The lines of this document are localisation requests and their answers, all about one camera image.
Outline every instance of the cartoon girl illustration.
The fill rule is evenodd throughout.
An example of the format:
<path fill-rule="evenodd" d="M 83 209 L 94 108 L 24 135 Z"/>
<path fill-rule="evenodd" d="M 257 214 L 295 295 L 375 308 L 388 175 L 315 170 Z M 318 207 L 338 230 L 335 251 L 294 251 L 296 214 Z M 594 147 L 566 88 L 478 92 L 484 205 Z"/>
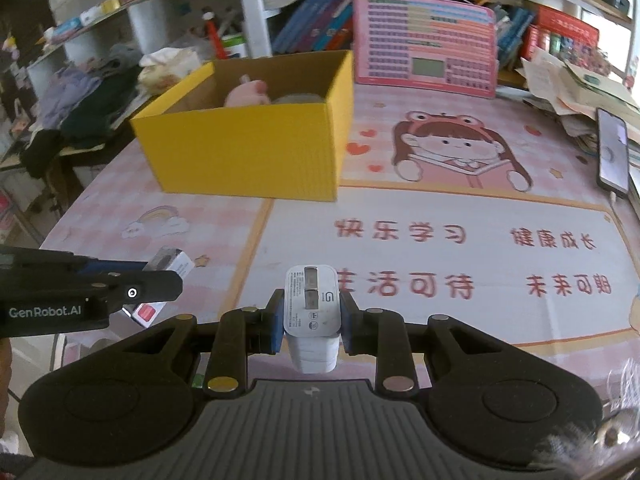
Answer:
<path fill-rule="evenodd" d="M 411 182 L 528 191 L 532 180 L 504 139 L 466 116 L 409 112 L 394 127 L 396 173 Z"/>

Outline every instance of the small white box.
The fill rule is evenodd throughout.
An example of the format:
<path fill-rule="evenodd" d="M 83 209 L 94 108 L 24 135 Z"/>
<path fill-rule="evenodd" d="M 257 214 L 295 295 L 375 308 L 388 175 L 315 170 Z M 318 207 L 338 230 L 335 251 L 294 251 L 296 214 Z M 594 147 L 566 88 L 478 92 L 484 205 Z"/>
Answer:
<path fill-rule="evenodd" d="M 162 247 L 143 270 L 174 270 L 178 276 L 184 279 L 193 267 L 195 264 L 190 257 L 180 249 Z M 157 303 L 140 303 L 138 306 L 125 305 L 123 310 L 131 316 L 133 321 L 148 328 L 166 304 L 166 301 L 159 301 Z"/>

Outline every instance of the red pen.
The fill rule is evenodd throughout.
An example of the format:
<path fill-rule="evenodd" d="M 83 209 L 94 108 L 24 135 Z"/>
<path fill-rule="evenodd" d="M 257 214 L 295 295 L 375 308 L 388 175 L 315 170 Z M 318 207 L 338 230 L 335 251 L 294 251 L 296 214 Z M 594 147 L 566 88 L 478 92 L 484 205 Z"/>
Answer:
<path fill-rule="evenodd" d="M 218 30 L 216 29 L 216 24 L 213 22 L 215 14 L 211 11 L 205 12 L 202 15 L 202 19 L 204 20 L 205 27 L 207 28 L 207 35 L 209 36 L 209 40 L 213 46 L 213 50 L 216 51 L 216 57 L 218 59 L 228 59 L 229 56 L 225 52 L 225 48 L 222 46 L 222 41 L 218 35 Z"/>

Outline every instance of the phone screen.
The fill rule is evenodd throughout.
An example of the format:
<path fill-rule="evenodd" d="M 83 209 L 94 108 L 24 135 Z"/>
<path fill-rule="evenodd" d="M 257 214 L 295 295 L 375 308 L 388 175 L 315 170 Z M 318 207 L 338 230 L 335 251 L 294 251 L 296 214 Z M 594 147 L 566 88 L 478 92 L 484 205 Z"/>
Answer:
<path fill-rule="evenodd" d="M 629 192 L 629 154 L 626 123 L 598 108 L 598 181 L 601 186 L 627 195 Z"/>

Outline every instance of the cable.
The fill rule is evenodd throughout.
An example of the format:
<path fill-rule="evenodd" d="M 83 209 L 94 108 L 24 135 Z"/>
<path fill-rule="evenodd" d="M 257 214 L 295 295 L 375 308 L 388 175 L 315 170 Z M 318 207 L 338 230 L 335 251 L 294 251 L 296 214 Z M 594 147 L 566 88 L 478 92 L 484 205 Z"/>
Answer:
<path fill-rule="evenodd" d="M 20 403 L 20 401 L 22 400 L 20 397 L 18 397 L 16 394 L 12 392 L 11 388 L 9 388 L 9 395 L 11 395 L 14 398 L 15 402 Z"/>

